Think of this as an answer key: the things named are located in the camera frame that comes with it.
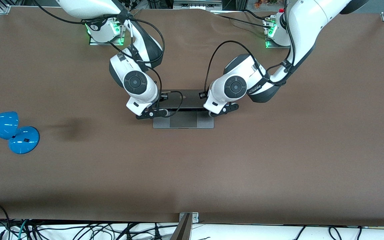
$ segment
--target blue desk lamp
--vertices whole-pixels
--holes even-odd
[[[32,151],[39,141],[38,130],[31,126],[21,127],[19,116],[14,111],[0,113],[0,138],[8,140],[12,152],[25,154]]]

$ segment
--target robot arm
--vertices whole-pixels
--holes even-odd
[[[117,0],[57,0],[71,16],[87,21],[90,35],[100,42],[108,42],[119,34],[117,26],[123,24],[136,41],[110,61],[109,71],[116,83],[130,95],[127,107],[140,116],[159,98],[155,82],[146,72],[162,62],[163,49],[133,15]]]
[[[351,4],[356,10],[367,1],[292,0],[286,12],[271,16],[278,29],[269,32],[268,36],[279,45],[288,46],[292,43],[289,55],[277,71],[269,74],[248,54],[236,57],[225,67],[223,76],[211,83],[204,108],[213,114],[220,114],[228,102],[239,100],[246,93],[253,102],[268,102],[312,52],[321,29]],[[241,88],[236,92],[237,88],[232,88],[229,79],[239,77],[242,78],[239,80],[241,86],[246,83],[246,91]]]

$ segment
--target gray laptop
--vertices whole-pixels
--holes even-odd
[[[205,99],[199,98],[202,90],[177,90],[183,94],[183,103],[179,111],[169,118],[154,118],[154,129],[212,129],[214,118],[204,109]],[[160,108],[165,108],[173,114],[180,104],[180,94],[169,93],[168,99],[160,102]]]

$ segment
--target brown table surface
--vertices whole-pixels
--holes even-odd
[[[165,37],[156,68],[165,89],[203,88],[225,40],[245,44],[266,67],[288,51],[265,49],[257,26],[202,10],[136,18]],[[166,222],[196,211],[206,222],[384,225],[379,15],[336,17],[271,101],[244,97],[211,130],[157,130],[136,120],[108,71],[116,50],[87,41],[84,26],[38,8],[0,17],[0,112],[17,111],[41,135],[26,155],[0,139],[0,204],[10,217]],[[223,46],[209,79],[244,52]]]

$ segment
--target black circular joint cap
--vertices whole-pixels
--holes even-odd
[[[140,71],[131,71],[125,75],[124,87],[132,94],[142,94],[146,91],[148,81],[146,76]]]
[[[224,94],[229,98],[242,97],[247,91],[247,83],[240,76],[232,76],[224,84]]]

